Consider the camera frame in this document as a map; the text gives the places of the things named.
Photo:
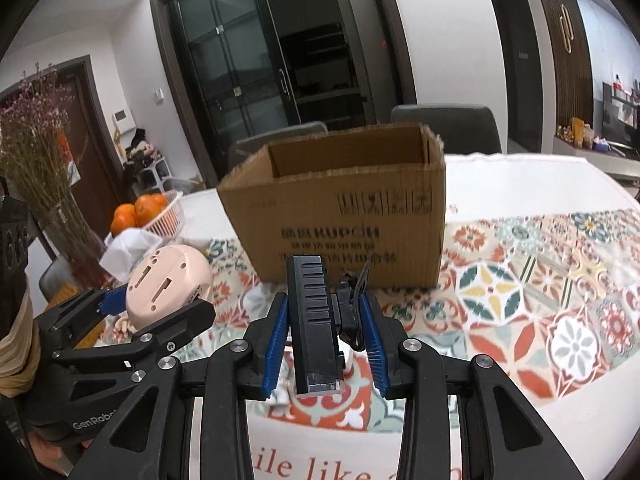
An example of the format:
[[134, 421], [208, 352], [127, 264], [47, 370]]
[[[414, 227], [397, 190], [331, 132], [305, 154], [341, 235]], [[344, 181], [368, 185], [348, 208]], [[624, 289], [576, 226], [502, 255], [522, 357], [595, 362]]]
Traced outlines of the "left hand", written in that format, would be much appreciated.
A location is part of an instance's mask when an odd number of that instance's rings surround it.
[[27, 439], [37, 462], [65, 477], [72, 472], [77, 461], [84, 455], [85, 449], [92, 443], [92, 439], [89, 439], [69, 448], [60, 448], [44, 440], [36, 432], [29, 434]]

